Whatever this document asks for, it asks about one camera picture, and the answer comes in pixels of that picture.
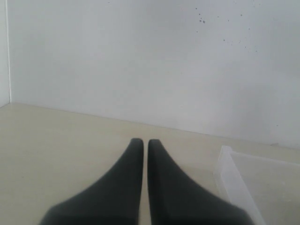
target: clear plastic container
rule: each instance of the clear plastic container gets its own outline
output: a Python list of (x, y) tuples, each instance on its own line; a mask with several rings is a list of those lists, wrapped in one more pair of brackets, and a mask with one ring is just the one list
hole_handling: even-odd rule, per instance
[(222, 146), (214, 177), (220, 196), (256, 225), (300, 225), (300, 165)]

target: transparent plastic box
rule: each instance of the transparent plastic box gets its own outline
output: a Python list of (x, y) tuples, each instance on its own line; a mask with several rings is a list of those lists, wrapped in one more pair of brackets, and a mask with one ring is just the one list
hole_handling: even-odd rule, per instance
[(256, 225), (300, 225), (300, 165), (222, 146), (214, 171), (220, 196)]

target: white wall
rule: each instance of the white wall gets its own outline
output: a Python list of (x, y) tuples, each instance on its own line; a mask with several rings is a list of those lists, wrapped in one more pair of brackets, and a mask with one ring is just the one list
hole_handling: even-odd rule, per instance
[(299, 0), (8, 4), (13, 102), (300, 148)]
[(6, 4), (0, 0), (0, 107), (9, 103)]

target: beige table surface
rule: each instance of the beige table surface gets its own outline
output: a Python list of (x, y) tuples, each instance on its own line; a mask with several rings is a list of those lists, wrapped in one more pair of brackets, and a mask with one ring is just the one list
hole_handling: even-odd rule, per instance
[[(212, 173), (222, 145), (300, 163), (300, 150), (10, 104), (0, 108), (0, 224), (38, 224), (49, 207), (101, 177), (132, 137), (142, 138), (145, 146), (151, 138), (161, 139), (180, 167), (215, 194)], [(150, 224), (146, 169), (140, 221)]]

